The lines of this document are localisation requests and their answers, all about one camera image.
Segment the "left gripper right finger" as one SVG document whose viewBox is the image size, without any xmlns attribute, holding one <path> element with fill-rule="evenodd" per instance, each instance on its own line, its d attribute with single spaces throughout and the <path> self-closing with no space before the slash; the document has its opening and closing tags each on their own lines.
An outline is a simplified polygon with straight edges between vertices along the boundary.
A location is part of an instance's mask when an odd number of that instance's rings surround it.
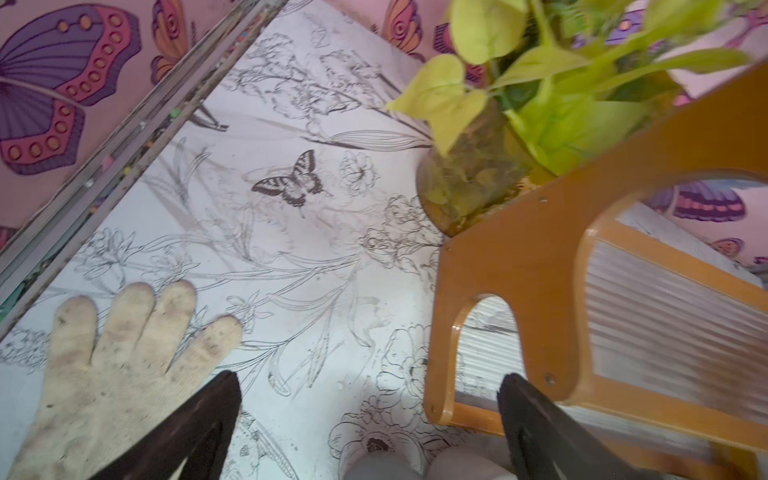
<svg viewBox="0 0 768 480">
<path fill-rule="evenodd" d="M 504 377 L 498 411 L 519 479 L 646 479 L 518 374 Z"/>
</svg>

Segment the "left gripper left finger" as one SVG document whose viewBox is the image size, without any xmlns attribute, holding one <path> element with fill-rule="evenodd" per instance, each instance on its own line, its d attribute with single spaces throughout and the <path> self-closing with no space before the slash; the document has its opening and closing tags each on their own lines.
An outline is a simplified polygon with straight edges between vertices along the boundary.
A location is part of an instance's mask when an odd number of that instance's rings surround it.
<svg viewBox="0 0 768 480">
<path fill-rule="evenodd" d="M 238 376 L 223 371 L 95 479 L 218 479 L 242 404 Z"/>
</svg>

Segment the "white tea canister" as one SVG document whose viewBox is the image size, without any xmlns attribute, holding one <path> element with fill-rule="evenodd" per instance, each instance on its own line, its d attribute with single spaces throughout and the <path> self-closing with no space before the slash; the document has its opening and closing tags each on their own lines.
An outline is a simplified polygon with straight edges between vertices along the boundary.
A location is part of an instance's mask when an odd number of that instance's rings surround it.
<svg viewBox="0 0 768 480">
<path fill-rule="evenodd" d="M 439 453 L 427 470 L 426 480 L 517 480 L 518 477 L 479 454 L 461 446 Z"/>
</svg>

